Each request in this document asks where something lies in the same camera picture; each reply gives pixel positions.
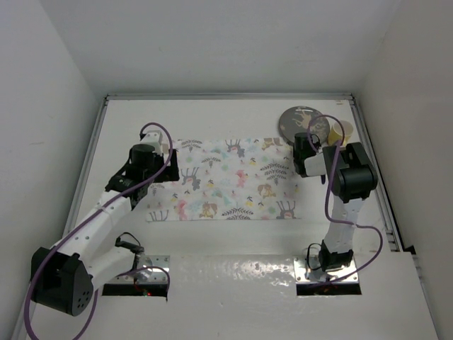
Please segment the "yellow cup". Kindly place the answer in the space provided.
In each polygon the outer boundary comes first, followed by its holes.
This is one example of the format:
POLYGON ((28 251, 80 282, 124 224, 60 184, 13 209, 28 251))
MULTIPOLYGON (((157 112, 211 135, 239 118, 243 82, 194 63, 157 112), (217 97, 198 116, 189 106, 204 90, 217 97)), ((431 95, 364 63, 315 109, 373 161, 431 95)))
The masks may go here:
POLYGON ((337 142, 342 142, 342 146, 346 146, 353 133, 354 126, 352 123, 346 120, 334 122, 328 135, 328 146, 333 146, 337 142))

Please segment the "dark reindeer plate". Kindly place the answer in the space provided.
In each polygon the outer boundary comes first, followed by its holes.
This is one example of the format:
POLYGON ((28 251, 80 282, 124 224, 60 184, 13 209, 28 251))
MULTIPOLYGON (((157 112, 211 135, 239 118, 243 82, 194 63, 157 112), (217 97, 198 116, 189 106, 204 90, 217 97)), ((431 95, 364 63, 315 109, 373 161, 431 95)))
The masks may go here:
POLYGON ((310 127, 312 134, 315 134, 324 143, 330 131, 330 124, 322 113, 308 106, 295 106, 287 109, 279 119, 278 128, 282 138, 289 144, 294 143, 294 136, 299 132, 306 132, 311 120, 314 123, 310 127))

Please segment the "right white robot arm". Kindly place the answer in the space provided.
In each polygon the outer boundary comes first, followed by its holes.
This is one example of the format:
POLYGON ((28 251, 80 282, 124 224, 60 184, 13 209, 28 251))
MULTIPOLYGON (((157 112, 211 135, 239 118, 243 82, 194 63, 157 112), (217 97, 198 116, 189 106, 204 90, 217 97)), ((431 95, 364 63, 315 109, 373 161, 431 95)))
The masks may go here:
POLYGON ((365 148, 360 142, 322 147, 317 135, 299 132, 294 136, 293 161, 297 174, 320 176, 328 184, 326 198, 333 197, 333 209, 325 206, 330 225, 319 250, 320 269, 328 272, 349 266, 360 209, 378 184, 365 148))

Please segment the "animal print cloth placemat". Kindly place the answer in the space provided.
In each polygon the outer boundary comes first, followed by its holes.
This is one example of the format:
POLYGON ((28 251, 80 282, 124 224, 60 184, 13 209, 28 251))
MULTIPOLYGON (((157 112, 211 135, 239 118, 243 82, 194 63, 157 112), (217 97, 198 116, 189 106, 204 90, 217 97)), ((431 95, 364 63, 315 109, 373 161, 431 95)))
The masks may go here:
POLYGON ((280 137, 176 140, 179 180, 150 186, 147 222, 302 216, 292 147, 280 137))

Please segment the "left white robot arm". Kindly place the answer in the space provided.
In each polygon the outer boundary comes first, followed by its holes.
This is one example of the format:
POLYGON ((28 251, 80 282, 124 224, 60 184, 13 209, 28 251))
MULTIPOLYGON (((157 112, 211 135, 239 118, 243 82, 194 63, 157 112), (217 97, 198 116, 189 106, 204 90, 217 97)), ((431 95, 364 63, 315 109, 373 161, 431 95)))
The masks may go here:
POLYGON ((142 246, 114 241, 103 255, 99 246, 143 199, 152 183, 179 180, 177 153, 167 157, 151 144, 135 144, 126 163, 110 178, 87 217, 52 248, 40 247, 31 260, 28 302, 71 316, 80 315, 102 285, 134 268, 142 246))

